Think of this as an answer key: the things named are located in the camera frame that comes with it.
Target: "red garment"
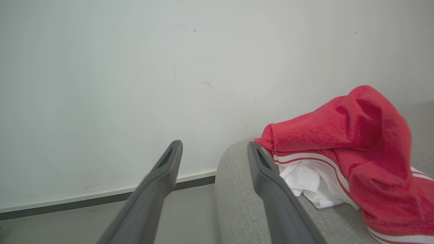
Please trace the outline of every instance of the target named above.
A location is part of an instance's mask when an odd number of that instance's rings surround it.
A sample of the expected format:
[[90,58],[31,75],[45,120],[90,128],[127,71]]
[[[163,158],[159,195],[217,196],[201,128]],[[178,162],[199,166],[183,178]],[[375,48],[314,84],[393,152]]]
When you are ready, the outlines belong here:
[[410,167],[407,122],[374,88],[357,87],[313,112],[269,124],[255,141],[275,161],[306,153],[333,161],[336,180],[379,242],[434,243],[434,181]]

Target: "gray sofa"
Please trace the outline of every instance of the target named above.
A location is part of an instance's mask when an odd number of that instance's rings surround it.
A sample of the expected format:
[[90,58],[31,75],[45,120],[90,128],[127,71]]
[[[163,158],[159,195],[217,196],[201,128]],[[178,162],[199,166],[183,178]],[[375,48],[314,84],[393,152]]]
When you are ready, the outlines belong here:
[[[434,102],[400,109],[412,132],[412,166],[434,178]],[[215,179],[217,213],[225,244],[270,244],[262,199],[253,190],[246,138],[223,154]],[[377,244],[368,233],[361,211],[349,204],[317,209],[299,201],[329,244]]]

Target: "dark baseboard strip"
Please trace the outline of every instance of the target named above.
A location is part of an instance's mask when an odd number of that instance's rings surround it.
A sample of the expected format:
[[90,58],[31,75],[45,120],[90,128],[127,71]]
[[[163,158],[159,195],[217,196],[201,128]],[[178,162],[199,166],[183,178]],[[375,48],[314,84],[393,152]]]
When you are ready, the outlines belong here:
[[[213,184],[214,181],[215,181],[215,176],[210,176],[210,177],[201,178],[197,180],[181,182],[176,184],[174,191],[201,186],[201,185],[209,185],[209,184]],[[84,207],[106,204],[106,203],[111,203],[116,201],[124,201],[127,200],[130,195],[131,192],[103,197],[103,198],[94,198],[94,199],[89,199],[84,201],[75,201],[75,202],[58,204],[58,205],[47,206],[47,207],[31,208],[31,209],[1,213],[0,221],[6,219],[12,219],[12,218],[22,218],[22,217],[27,217],[31,215],[37,215],[37,214],[47,214],[47,213],[53,213],[53,212],[58,212],[63,210],[84,208]]]

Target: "gray fabric upholstery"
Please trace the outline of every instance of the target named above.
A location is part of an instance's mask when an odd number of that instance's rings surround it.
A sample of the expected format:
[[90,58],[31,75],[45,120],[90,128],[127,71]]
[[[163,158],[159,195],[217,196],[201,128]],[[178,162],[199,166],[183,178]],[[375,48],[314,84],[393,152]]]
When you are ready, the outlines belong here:
[[[409,123],[412,165],[434,177],[434,102],[400,110]],[[215,180],[217,212],[225,244],[270,244],[262,200],[253,190],[247,138],[231,145],[220,160]],[[329,244],[377,244],[360,211],[349,204],[317,209],[303,195],[299,201]]]

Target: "white cloth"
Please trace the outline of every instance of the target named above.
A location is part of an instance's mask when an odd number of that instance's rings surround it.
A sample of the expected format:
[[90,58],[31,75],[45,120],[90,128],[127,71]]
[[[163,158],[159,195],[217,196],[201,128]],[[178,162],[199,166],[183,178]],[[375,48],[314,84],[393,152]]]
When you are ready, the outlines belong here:
[[295,196],[303,193],[317,208],[328,208],[347,202],[336,181],[333,168],[310,160],[280,164],[280,177]]

